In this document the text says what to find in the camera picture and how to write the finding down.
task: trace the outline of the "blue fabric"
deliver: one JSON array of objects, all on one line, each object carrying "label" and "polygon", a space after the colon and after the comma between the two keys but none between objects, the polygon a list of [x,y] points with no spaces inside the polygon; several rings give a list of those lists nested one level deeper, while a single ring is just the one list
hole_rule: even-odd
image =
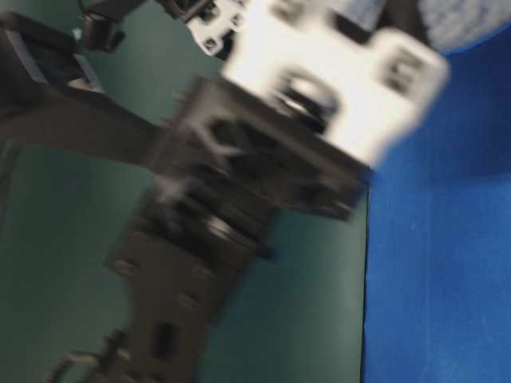
[{"label": "blue fabric", "polygon": [[506,22],[504,25],[499,26],[498,28],[496,28],[493,32],[491,32],[489,34],[486,34],[486,35],[483,35],[482,37],[478,38],[475,41],[470,42],[469,44],[460,45],[457,48],[453,48],[451,50],[446,50],[444,53],[445,54],[460,53],[460,52],[463,52],[465,50],[472,49],[473,47],[475,47],[475,46],[477,46],[479,44],[482,44],[485,41],[488,41],[489,39],[493,38],[494,36],[497,36],[498,34],[502,33],[502,31],[505,31],[505,30],[507,30],[510,27],[511,27],[511,22]]},{"label": "blue fabric", "polygon": [[511,377],[511,30],[450,63],[371,192],[366,383]]}]

